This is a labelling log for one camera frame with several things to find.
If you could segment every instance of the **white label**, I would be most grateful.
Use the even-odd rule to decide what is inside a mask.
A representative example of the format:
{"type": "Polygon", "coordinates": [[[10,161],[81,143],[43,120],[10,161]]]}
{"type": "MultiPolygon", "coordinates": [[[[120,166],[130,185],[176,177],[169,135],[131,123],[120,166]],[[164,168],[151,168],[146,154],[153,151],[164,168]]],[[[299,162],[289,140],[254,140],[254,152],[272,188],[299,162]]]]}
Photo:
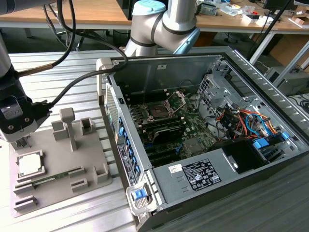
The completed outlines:
{"type": "Polygon", "coordinates": [[[169,171],[170,171],[170,173],[176,173],[176,172],[182,171],[182,165],[176,164],[174,166],[170,166],[169,171]]]}
{"type": "Polygon", "coordinates": [[[160,69],[166,69],[166,64],[158,65],[158,70],[160,70],[160,69]]]}

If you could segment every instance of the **blue wire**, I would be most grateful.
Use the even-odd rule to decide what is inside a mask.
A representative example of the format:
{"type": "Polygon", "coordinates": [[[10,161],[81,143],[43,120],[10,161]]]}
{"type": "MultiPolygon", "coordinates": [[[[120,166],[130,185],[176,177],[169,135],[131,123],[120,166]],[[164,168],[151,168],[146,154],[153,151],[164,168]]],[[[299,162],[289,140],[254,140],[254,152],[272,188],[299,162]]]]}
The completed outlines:
{"type": "Polygon", "coordinates": [[[260,135],[259,135],[256,131],[252,130],[252,129],[249,127],[249,123],[248,123],[248,118],[249,118],[249,116],[250,116],[250,115],[248,115],[248,116],[246,117],[246,120],[245,120],[245,121],[246,121],[246,127],[247,127],[248,130],[250,130],[252,133],[256,134],[258,138],[260,138],[260,135]]]}
{"type": "Polygon", "coordinates": [[[264,120],[262,119],[262,117],[259,116],[259,115],[256,115],[256,114],[249,114],[249,115],[246,117],[246,126],[247,126],[248,130],[250,130],[251,132],[253,132],[254,134],[256,134],[258,138],[260,137],[260,135],[259,135],[256,131],[252,130],[252,129],[249,127],[248,118],[249,118],[250,115],[254,115],[254,116],[256,116],[257,118],[259,118],[259,119],[261,120],[261,122],[262,122],[262,124],[263,124],[263,126],[264,126],[264,128],[265,128],[265,130],[266,130],[266,132],[267,132],[268,134],[270,134],[270,135],[273,134],[273,133],[271,132],[271,130],[266,126],[266,124],[265,124],[264,120]]]}

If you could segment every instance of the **electronic parts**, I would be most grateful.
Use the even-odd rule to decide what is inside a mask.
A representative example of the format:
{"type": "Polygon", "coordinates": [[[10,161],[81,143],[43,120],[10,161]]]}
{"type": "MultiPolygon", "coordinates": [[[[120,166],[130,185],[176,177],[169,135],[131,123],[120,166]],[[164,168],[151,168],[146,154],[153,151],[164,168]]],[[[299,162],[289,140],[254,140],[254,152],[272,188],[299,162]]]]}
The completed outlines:
{"type": "Polygon", "coordinates": [[[183,145],[187,149],[187,152],[190,155],[203,152],[203,148],[200,142],[198,141],[198,139],[196,138],[192,138],[192,139],[184,141],[183,145]]]}

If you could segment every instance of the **black cable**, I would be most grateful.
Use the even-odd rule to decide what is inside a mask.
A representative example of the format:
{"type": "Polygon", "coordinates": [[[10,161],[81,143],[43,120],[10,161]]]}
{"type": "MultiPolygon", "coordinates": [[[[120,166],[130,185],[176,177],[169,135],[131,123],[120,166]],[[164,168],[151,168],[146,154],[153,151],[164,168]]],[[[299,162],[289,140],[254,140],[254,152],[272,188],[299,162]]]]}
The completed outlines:
{"type": "MultiPolygon", "coordinates": [[[[257,43],[258,43],[258,40],[259,40],[261,34],[262,34],[263,31],[264,31],[264,28],[265,28],[265,26],[266,26],[266,24],[267,24],[267,20],[268,20],[269,16],[270,16],[270,11],[268,12],[268,15],[267,15],[265,24],[264,24],[264,26],[263,26],[263,28],[262,28],[260,34],[258,35],[258,37],[257,37],[256,40],[255,40],[257,43]]],[[[249,50],[249,52],[248,52],[248,55],[250,54],[250,52],[252,51],[252,49],[254,48],[254,46],[255,46],[255,42],[252,44],[252,46],[251,46],[251,48],[250,48],[250,50],[249,50]]]]}
{"type": "MultiPolygon", "coordinates": [[[[54,63],[52,63],[53,67],[57,66],[58,64],[60,64],[62,61],[64,61],[68,57],[68,55],[70,54],[70,52],[73,48],[73,45],[74,45],[74,40],[75,40],[75,35],[76,35],[76,19],[75,19],[75,11],[74,11],[74,6],[73,6],[72,0],[69,0],[69,4],[70,4],[71,17],[72,17],[72,24],[73,24],[70,44],[69,44],[69,47],[66,50],[66,52],[58,60],[56,60],[54,63]]],[[[62,0],[60,0],[60,1],[57,0],[57,7],[58,7],[58,14],[59,14],[59,12],[61,12],[60,15],[58,15],[59,20],[60,20],[60,17],[62,17],[62,21],[65,24],[65,21],[63,19],[63,13],[62,13],[62,0]]]]}
{"type": "MultiPolygon", "coordinates": [[[[56,18],[56,20],[58,21],[58,23],[60,24],[60,26],[62,27],[62,25],[61,25],[61,23],[60,23],[60,21],[59,21],[59,18],[58,18],[58,15],[57,15],[57,13],[54,11],[54,9],[53,9],[53,7],[50,5],[50,4],[48,4],[48,7],[49,7],[49,9],[50,9],[50,11],[53,13],[53,15],[54,15],[54,17],[56,18]]],[[[70,39],[70,34],[67,32],[67,31],[65,31],[66,32],[66,48],[68,48],[68,46],[69,46],[69,39],[70,39]]]]}
{"type": "Polygon", "coordinates": [[[53,34],[55,35],[56,39],[58,40],[59,43],[61,43],[66,49],[68,48],[66,46],[66,44],[64,44],[64,42],[60,39],[60,37],[57,35],[57,32],[56,32],[56,29],[55,29],[55,26],[52,22],[52,20],[50,19],[49,15],[48,15],[48,12],[46,10],[46,7],[45,5],[43,6],[43,10],[44,10],[44,14],[45,14],[45,17],[46,17],[46,21],[47,21],[47,24],[49,26],[49,28],[52,30],[53,34]]]}
{"type": "Polygon", "coordinates": [[[259,7],[262,7],[262,8],[263,8],[263,7],[264,7],[264,5],[265,5],[265,4],[263,4],[263,6],[261,6],[261,5],[259,5],[259,4],[258,4],[258,2],[257,2],[257,1],[255,2],[255,4],[256,4],[256,5],[258,5],[259,7]]]}
{"type": "Polygon", "coordinates": [[[191,80],[186,79],[186,80],[183,80],[183,81],[180,82],[180,84],[178,85],[178,88],[180,88],[180,87],[182,86],[182,84],[183,84],[184,82],[186,82],[186,81],[190,82],[190,83],[194,86],[194,84],[193,84],[193,82],[192,82],[191,80]]]}
{"type": "Polygon", "coordinates": [[[254,53],[256,52],[257,48],[261,45],[261,43],[264,41],[264,39],[266,38],[266,36],[269,34],[269,32],[272,30],[272,28],[274,27],[274,25],[276,24],[276,22],[278,21],[278,19],[280,18],[280,16],[283,14],[284,10],[288,7],[288,5],[290,4],[292,0],[287,0],[285,5],[283,6],[283,8],[278,12],[278,14],[276,15],[276,17],[274,18],[274,20],[271,22],[271,24],[269,25],[269,27],[267,28],[267,30],[265,31],[265,33],[263,34],[263,37],[261,38],[260,42],[258,42],[258,44],[255,46],[255,49],[253,51],[251,51],[248,56],[247,56],[247,60],[250,60],[252,58],[252,56],[254,55],[254,53]]]}
{"type": "MultiPolygon", "coordinates": [[[[67,31],[69,31],[69,32],[72,32],[72,29],[71,29],[70,27],[68,27],[68,26],[65,24],[65,21],[64,21],[64,18],[63,18],[63,13],[62,13],[62,7],[61,7],[61,9],[58,9],[58,17],[59,17],[60,23],[62,24],[62,27],[63,27],[65,30],[67,30],[67,31]]],[[[90,35],[87,35],[87,34],[84,34],[84,33],[79,32],[79,31],[76,32],[76,35],[79,35],[79,36],[82,36],[82,37],[85,37],[85,38],[89,38],[89,39],[94,39],[94,40],[95,40],[95,37],[90,36],[90,35]]],[[[108,42],[106,42],[106,41],[98,41],[98,42],[101,43],[101,44],[104,44],[104,45],[106,45],[106,46],[108,46],[108,47],[110,47],[111,49],[116,50],[116,51],[119,52],[120,54],[122,53],[123,55],[125,55],[119,48],[117,48],[117,47],[111,45],[110,43],[108,43],[108,42]]]]}
{"type": "MultiPolygon", "coordinates": [[[[76,28],[76,22],[75,20],[73,21],[73,29],[69,28],[66,23],[65,23],[65,20],[63,18],[63,12],[62,12],[62,0],[57,0],[57,4],[58,4],[58,17],[59,17],[59,21],[61,23],[61,25],[63,26],[63,28],[69,32],[73,32],[74,29],[76,28]]],[[[99,70],[99,71],[93,71],[93,72],[90,72],[90,73],[87,73],[77,79],[75,79],[74,81],[72,81],[71,83],[69,83],[62,91],[61,93],[51,102],[49,103],[49,106],[50,108],[52,108],[54,105],[56,105],[60,99],[74,86],[76,85],[77,83],[83,81],[84,79],[87,79],[91,76],[95,76],[95,75],[101,75],[101,74],[105,74],[105,73],[112,73],[112,72],[116,72],[116,71],[119,71],[119,70],[122,70],[127,64],[128,64],[128,58],[127,56],[125,55],[125,53],[123,51],[121,51],[118,47],[115,47],[105,41],[101,41],[100,39],[97,39],[93,36],[90,36],[90,35],[83,35],[83,33],[80,33],[80,32],[76,32],[76,34],[81,34],[81,36],[84,36],[86,38],[89,38],[89,39],[92,39],[92,40],[95,40],[101,44],[104,44],[114,50],[116,50],[118,53],[120,53],[122,55],[122,57],[124,58],[124,62],[122,62],[121,64],[118,64],[117,66],[114,66],[113,68],[111,69],[104,69],[104,70],[99,70]]]]}
{"type": "Polygon", "coordinates": [[[238,1],[238,2],[231,2],[231,4],[238,4],[238,3],[242,3],[243,1],[245,1],[245,0],[238,1]]]}
{"type": "Polygon", "coordinates": [[[114,31],[116,31],[116,32],[119,33],[119,34],[123,34],[123,35],[128,35],[128,34],[130,34],[130,32],[124,33],[124,32],[119,32],[119,31],[117,31],[117,30],[114,30],[114,31]]]}

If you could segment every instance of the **cardboard box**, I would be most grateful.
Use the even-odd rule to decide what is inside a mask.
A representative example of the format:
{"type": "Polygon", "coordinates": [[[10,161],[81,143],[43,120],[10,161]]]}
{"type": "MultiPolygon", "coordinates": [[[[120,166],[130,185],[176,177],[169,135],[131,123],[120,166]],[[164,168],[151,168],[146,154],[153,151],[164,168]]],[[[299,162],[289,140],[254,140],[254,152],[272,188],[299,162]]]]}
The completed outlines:
{"type": "Polygon", "coordinates": [[[292,20],[299,25],[309,25],[309,14],[297,14],[292,17],[292,20]]]}

